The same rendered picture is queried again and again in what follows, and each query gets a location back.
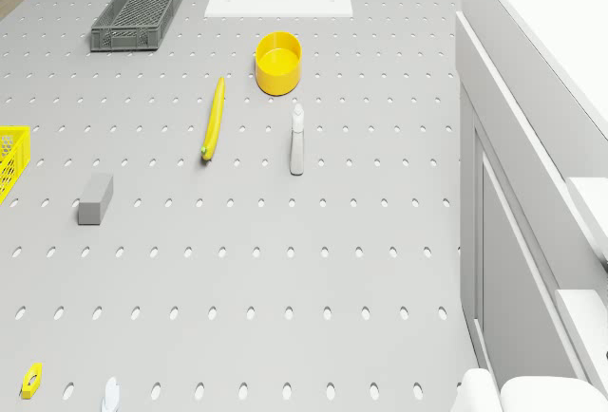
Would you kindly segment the white spray bottle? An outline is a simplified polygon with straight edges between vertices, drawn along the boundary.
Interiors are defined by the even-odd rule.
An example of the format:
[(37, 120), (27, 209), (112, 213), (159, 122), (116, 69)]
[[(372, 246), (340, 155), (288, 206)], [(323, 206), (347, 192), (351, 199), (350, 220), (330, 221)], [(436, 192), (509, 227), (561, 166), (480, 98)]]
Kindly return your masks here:
[(295, 105), (292, 115), (290, 172), (294, 176), (304, 172), (304, 109), (301, 103)]

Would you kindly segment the banana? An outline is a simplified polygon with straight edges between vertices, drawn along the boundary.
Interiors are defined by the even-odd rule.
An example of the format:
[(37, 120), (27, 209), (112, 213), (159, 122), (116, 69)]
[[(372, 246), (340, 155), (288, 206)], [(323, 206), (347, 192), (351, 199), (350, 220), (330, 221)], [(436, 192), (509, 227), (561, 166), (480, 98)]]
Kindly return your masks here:
[(222, 118), (222, 110), (225, 96), (225, 80), (223, 77), (218, 79), (218, 84), (214, 94), (212, 107), (207, 125), (207, 131), (201, 147), (201, 158), (204, 161), (212, 159), (219, 139), (219, 130)]

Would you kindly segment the yellow bowl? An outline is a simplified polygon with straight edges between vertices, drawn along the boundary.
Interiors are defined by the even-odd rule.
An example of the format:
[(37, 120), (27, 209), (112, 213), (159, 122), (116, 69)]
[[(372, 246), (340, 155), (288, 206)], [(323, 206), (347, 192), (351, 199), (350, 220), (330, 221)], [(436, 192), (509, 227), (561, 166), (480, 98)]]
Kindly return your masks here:
[(301, 55), (301, 44), (290, 32), (274, 31), (263, 37), (255, 53), (259, 88), (273, 96), (292, 91), (300, 80)]

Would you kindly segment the grey cube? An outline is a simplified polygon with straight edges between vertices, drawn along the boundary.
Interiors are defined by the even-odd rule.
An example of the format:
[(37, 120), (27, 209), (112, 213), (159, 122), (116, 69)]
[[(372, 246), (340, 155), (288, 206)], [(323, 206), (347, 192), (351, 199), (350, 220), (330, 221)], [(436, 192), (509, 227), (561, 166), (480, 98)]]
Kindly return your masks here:
[(88, 180), (80, 197), (78, 223), (100, 225), (113, 196), (113, 175), (94, 173)]

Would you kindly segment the white cabinet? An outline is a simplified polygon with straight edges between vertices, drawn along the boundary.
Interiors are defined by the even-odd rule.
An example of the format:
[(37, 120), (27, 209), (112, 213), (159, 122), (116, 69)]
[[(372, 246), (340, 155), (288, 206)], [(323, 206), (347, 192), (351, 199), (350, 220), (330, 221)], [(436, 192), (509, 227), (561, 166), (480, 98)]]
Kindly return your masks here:
[(462, 0), (460, 293), (478, 364), (608, 399), (608, 104), (574, 0)]

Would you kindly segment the dark grey basket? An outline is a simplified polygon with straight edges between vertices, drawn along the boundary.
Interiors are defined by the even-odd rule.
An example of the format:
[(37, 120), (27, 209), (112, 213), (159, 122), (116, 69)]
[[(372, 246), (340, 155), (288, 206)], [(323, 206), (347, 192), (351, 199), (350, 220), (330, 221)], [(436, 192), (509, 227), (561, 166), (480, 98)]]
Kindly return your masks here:
[(92, 51), (156, 50), (181, 0), (111, 0), (91, 27)]

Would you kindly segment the small white bottle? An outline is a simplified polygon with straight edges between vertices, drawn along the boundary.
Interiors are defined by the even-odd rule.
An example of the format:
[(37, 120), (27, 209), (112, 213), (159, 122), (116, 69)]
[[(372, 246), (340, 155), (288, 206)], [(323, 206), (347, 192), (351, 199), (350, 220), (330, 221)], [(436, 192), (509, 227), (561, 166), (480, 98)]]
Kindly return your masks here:
[(101, 412), (118, 412), (120, 408), (120, 385), (115, 377), (110, 377), (104, 388), (101, 402)]

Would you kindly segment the yellow basket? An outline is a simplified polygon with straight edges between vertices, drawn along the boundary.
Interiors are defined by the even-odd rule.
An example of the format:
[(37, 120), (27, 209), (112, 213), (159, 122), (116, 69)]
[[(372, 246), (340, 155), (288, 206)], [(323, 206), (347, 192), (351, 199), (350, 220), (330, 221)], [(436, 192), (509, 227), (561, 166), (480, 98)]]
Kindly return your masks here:
[(30, 160), (30, 127), (0, 126), (0, 204)]

